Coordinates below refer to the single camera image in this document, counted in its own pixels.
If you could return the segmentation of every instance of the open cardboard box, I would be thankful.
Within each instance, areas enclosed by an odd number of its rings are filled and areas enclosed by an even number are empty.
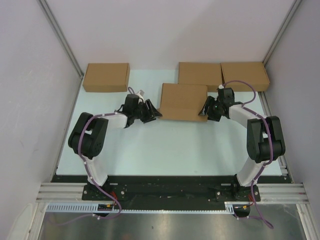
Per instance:
[[[160,119],[206,122],[198,116],[208,95],[206,85],[163,83],[159,111]]]

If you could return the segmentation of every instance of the gray wall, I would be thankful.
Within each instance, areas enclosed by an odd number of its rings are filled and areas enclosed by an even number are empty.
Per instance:
[[[281,119],[286,159],[320,223],[320,1],[298,9],[267,66],[267,99]]]
[[[261,61],[294,0],[48,0],[82,71],[88,63],[175,69]]]
[[[80,79],[36,0],[0,7],[0,239],[58,157]]]

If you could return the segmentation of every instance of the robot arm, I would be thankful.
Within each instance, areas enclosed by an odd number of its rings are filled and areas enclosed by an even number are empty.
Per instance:
[[[124,129],[130,127],[136,119],[143,123],[148,123],[161,117],[162,114],[156,110],[149,99],[144,100],[143,91],[135,94],[128,94],[125,102],[120,109],[106,114],[93,116],[90,113],[83,112],[76,122],[71,135],[68,139],[68,145],[75,154],[82,154],[91,177],[102,186],[108,178],[108,170],[105,159],[99,158],[99,154],[104,146],[107,130]],[[92,178],[88,176],[88,181],[93,184]]]
[[[252,181],[257,183],[258,173],[262,167],[266,167],[271,158],[268,138],[264,137],[266,127],[261,118],[264,118],[271,136],[273,159],[282,156],[285,151],[285,142],[282,134],[281,123],[276,116],[264,116],[253,114],[243,107],[242,102],[235,102],[235,93],[231,88],[219,88],[218,97],[209,96],[199,115],[207,115],[208,120],[219,122],[221,117],[227,117],[247,128],[246,148],[248,159],[241,171],[236,174],[236,188],[250,187]]]

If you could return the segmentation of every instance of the cardboard box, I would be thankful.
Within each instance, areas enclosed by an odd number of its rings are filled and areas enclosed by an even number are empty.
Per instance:
[[[180,62],[179,84],[206,85],[208,92],[217,92],[222,84],[220,63]]]
[[[129,75],[129,63],[89,63],[83,87],[94,93],[126,92]]]
[[[207,100],[207,86],[163,83],[160,103],[161,119],[206,122],[198,116]]]
[[[266,91],[270,85],[262,62],[224,62],[221,63],[223,83],[241,80],[251,84],[257,92]],[[227,85],[235,92],[251,92],[251,88],[240,82]]]

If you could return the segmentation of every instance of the white table surface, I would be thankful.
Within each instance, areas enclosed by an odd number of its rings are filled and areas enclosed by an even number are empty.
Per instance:
[[[177,83],[175,70],[132,70],[129,86],[142,89],[145,99],[158,108],[162,83]],[[92,93],[81,87],[67,141],[64,144],[56,174],[85,175],[82,160],[68,146],[68,138],[82,112],[93,115],[110,113],[124,103],[128,92]],[[245,102],[252,92],[236,92],[235,100]],[[259,96],[247,105],[263,113]],[[222,176],[238,173],[248,158],[247,130],[225,117],[220,122],[188,122],[157,119],[146,124],[136,120],[125,129],[107,131],[103,150],[109,175],[134,176]],[[262,175],[279,176],[274,161]]]

